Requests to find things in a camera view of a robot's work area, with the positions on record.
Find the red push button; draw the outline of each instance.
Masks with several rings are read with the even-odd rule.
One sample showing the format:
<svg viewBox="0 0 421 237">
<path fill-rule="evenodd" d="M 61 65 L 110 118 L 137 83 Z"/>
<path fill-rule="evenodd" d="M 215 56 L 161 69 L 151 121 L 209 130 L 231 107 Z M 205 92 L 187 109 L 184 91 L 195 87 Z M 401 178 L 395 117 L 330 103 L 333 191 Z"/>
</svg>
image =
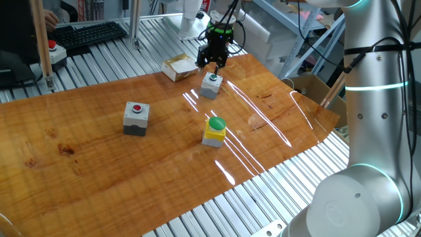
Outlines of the red push button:
<svg viewBox="0 0 421 237">
<path fill-rule="evenodd" d="M 133 106 L 133 112 L 140 113 L 142 111 L 142 107 L 140 105 Z"/>
<path fill-rule="evenodd" d="M 50 51 L 54 51 L 55 50 L 55 46 L 57 45 L 57 43 L 54 40 L 49 40 L 48 41 L 48 48 L 50 48 Z"/>
</svg>

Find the cable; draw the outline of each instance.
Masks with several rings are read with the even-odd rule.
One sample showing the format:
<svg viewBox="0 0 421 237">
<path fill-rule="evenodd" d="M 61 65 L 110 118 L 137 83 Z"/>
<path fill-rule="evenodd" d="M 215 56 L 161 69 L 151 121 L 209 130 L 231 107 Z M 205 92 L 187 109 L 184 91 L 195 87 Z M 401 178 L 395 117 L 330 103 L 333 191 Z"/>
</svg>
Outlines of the cable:
<svg viewBox="0 0 421 237">
<path fill-rule="evenodd" d="M 216 28 L 218 28 L 219 27 L 219 25 L 220 25 L 220 23 L 226 18 L 226 16 L 227 16 L 227 14 L 229 13 L 229 11 L 230 11 L 230 9 L 232 8 L 232 4 L 230 5 L 230 7 L 228 8 L 228 10 L 225 12 L 225 14 L 224 14 L 224 16 L 222 17 L 222 19 L 218 22 L 218 23 L 216 23 L 215 24 L 215 26 L 208 26 L 208 27 L 206 27 L 206 29 L 204 29 L 200 34 L 199 34 L 199 36 L 197 37 L 197 40 L 200 40 L 200 41 L 203 41 L 203 40 L 205 40 L 206 39 L 206 36 L 205 37 L 203 37 L 203 38 L 200 38 L 201 36 L 202 36 L 202 34 L 203 33 L 205 33 L 207 30 L 209 30 L 210 28 L 214 28 L 214 29 L 216 29 Z"/>
<path fill-rule="evenodd" d="M 153 6 L 152 15 L 155 14 L 155 10 L 157 9 L 157 5 L 159 4 L 158 1 L 156 1 L 155 5 Z"/>
<path fill-rule="evenodd" d="M 28 86 L 35 86 L 41 79 L 43 78 L 43 74 L 39 75 L 38 79 L 35 82 L 29 82 L 25 84 L 15 84 L 9 86 L 0 86 L 0 89 L 13 89 L 13 88 L 27 88 Z"/>
<path fill-rule="evenodd" d="M 234 5 L 233 5 L 233 7 L 232 7 L 231 14 L 230 14 L 230 16 L 228 17 L 228 19 L 227 19 L 227 21 L 226 21 L 226 24 L 225 24 L 224 34 L 225 34 L 226 30 L 228 29 L 228 25 L 230 24 L 231 17 L 232 17 L 232 15 L 234 14 L 235 8 L 237 7 L 238 0 L 234 0 L 233 4 L 234 4 Z"/>
<path fill-rule="evenodd" d="M 243 12 L 244 12 L 244 15 L 243 15 L 243 17 L 241 17 L 241 20 L 240 21 L 244 21 L 245 20 L 245 16 L 247 15 L 246 13 L 245 13 L 245 9 L 244 9 L 244 0 L 241 0 L 241 9 L 243 9 Z"/>
<path fill-rule="evenodd" d="M 415 14 L 415 0 L 412 0 L 412 3 L 410 5 L 410 13 L 409 13 L 409 20 L 408 20 L 408 31 L 409 31 L 409 39 L 410 39 L 410 33 L 412 32 L 412 21 L 414 20 L 414 14 Z"/>
<path fill-rule="evenodd" d="M 414 152 L 416 149 L 416 137 L 417 137 L 417 117 L 416 117 L 416 89 L 415 89 L 415 73 L 414 73 L 414 65 L 413 65 L 413 61 L 412 61 L 412 55 L 411 55 L 411 51 L 409 48 L 409 44 L 410 44 L 410 34 L 412 32 L 412 27 L 408 28 L 408 24 L 406 24 L 405 22 L 405 18 L 403 17 L 402 11 L 399 8 L 399 4 L 396 0 L 391 0 L 393 7 L 395 8 L 395 11 L 399 17 L 399 25 L 401 28 L 401 33 L 403 35 L 403 40 L 404 40 L 404 46 L 406 47 L 406 51 L 407 51 L 407 68 L 408 68 L 408 79 L 411 85 L 411 92 L 412 92 L 412 109 L 413 109 L 413 114 L 412 114 L 412 128 L 413 128 L 413 139 L 412 139 L 412 145 L 410 143 L 410 136 L 409 136 L 409 108 L 406 105 L 405 110 L 407 111 L 407 116 L 406 116 L 406 123 L 407 123 L 407 138 L 408 138 L 408 143 L 409 143 L 409 149 L 410 149 L 410 180 L 409 180 L 409 191 L 410 191 L 410 207 L 409 207 L 409 211 L 408 214 L 406 215 L 406 217 L 402 220 L 404 221 L 405 219 L 407 219 L 413 209 L 414 209 L 414 191 L 413 191 L 413 186 L 412 186 L 412 178 L 413 178 L 413 170 L 414 170 Z M 414 1 L 411 4 L 411 10 L 410 10 L 410 14 L 413 15 L 413 11 L 414 11 Z M 412 25 L 412 19 L 413 16 L 410 16 L 410 24 L 409 26 Z M 406 86 L 403 86 L 404 88 L 404 93 L 406 95 Z"/>
<path fill-rule="evenodd" d="M 291 80 L 289 78 L 282 78 L 281 80 L 289 80 L 292 83 L 292 89 L 293 90 L 295 89 L 295 84 L 294 84 L 294 81 L 293 80 Z"/>
<path fill-rule="evenodd" d="M 416 21 L 414 22 L 414 24 L 412 25 L 412 29 L 414 29 L 414 27 L 418 24 L 418 22 L 421 20 L 421 15 L 416 19 Z"/>
<path fill-rule="evenodd" d="M 318 53 L 326 62 L 328 62 L 328 63 L 330 63 L 330 64 L 332 64 L 332 65 L 334 65 L 334 66 L 336 66 L 336 67 L 338 67 L 338 68 L 340 68 L 342 71 L 346 71 L 347 69 L 345 68 L 345 67 L 343 67 L 343 66 L 341 66 L 341 65 L 339 65 L 339 64 L 336 64 L 336 63 L 333 63 L 333 62 L 331 62 L 330 60 L 328 60 L 327 58 L 325 58 L 325 56 L 323 56 L 323 54 L 321 54 L 321 52 L 319 52 L 315 47 L 313 47 L 313 45 L 311 45 L 307 40 L 306 40 L 306 38 L 304 37 L 304 35 L 303 35 L 303 33 L 302 33 L 302 31 L 301 31 L 301 17 L 300 17 L 300 12 L 301 12 L 301 10 L 300 10 L 300 1 L 298 1 L 297 2 L 297 7 L 298 7 L 298 31 L 299 31 L 299 33 L 300 33 L 300 36 L 302 37 L 302 39 L 304 40 L 304 42 L 306 43 L 306 44 L 308 44 L 316 53 Z"/>
<path fill-rule="evenodd" d="M 240 48 L 238 49 L 238 51 L 236 51 L 236 52 L 230 52 L 229 50 L 228 50 L 228 52 L 229 53 L 231 53 L 231 54 L 237 54 L 237 53 L 239 53 L 239 52 L 241 52 L 241 50 L 243 50 L 244 49 L 244 45 L 245 45 L 245 28 L 244 28 L 244 25 L 243 25 L 243 23 L 241 22 L 241 21 L 237 21 L 237 23 L 241 26 L 241 28 L 243 29 L 243 38 L 244 38 L 244 40 L 243 40 L 243 45 L 242 46 L 240 46 Z"/>
<path fill-rule="evenodd" d="M 153 0 L 150 4 L 149 4 L 149 16 L 152 15 L 152 9 L 153 9 L 153 5 L 155 4 L 156 0 Z"/>
<path fill-rule="evenodd" d="M 421 228 L 418 230 L 418 232 L 414 235 L 414 237 L 418 237 L 421 233 Z"/>
</svg>

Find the wooden table surface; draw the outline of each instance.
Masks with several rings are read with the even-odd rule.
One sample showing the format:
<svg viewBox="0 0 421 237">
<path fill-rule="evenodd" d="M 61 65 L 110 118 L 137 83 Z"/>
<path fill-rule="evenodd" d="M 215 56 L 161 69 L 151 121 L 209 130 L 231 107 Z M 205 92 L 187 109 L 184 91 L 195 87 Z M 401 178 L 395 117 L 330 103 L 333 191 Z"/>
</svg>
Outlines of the wooden table surface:
<svg viewBox="0 0 421 237">
<path fill-rule="evenodd" d="M 23 236 L 140 236 L 334 128 L 337 115 L 252 55 L 220 73 L 216 100 L 199 95 L 199 75 L 156 73 L 1 104 L 0 228 L 8 219 Z M 127 101 L 150 104 L 146 137 L 123 135 Z M 220 149 L 201 144 L 213 115 L 227 122 Z"/>
</svg>

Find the small cardboard box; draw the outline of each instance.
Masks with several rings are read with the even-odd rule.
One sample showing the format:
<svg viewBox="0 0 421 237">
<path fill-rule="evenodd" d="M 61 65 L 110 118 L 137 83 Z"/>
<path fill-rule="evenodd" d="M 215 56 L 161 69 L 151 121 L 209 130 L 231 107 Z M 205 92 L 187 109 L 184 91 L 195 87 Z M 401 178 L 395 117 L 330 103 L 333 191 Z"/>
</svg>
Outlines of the small cardboard box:
<svg viewBox="0 0 421 237">
<path fill-rule="evenodd" d="M 161 71 L 173 82 L 191 76 L 197 72 L 195 61 L 185 53 L 162 62 Z"/>
<path fill-rule="evenodd" d="M 291 80 L 294 82 L 295 89 L 306 92 L 305 96 L 317 104 L 321 104 L 325 96 L 330 91 L 329 86 L 313 74 L 298 76 L 296 78 L 291 78 Z M 292 87 L 291 82 L 288 80 L 283 80 L 283 82 L 289 87 Z M 340 116 L 335 128 L 342 128 L 343 126 L 348 125 L 347 104 L 342 98 L 337 97 L 329 110 Z"/>
</svg>

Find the keyboard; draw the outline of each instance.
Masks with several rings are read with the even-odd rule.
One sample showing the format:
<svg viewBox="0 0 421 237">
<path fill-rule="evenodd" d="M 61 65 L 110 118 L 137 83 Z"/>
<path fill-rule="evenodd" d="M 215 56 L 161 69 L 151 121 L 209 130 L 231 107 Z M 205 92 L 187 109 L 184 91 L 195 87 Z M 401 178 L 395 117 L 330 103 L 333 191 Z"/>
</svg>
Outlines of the keyboard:
<svg viewBox="0 0 421 237">
<path fill-rule="evenodd" d="M 124 37 L 127 32 L 115 22 L 106 22 L 79 29 L 73 27 L 57 28 L 48 35 L 49 40 L 54 40 L 66 50 L 77 47 L 93 45 L 104 41 Z"/>
</svg>

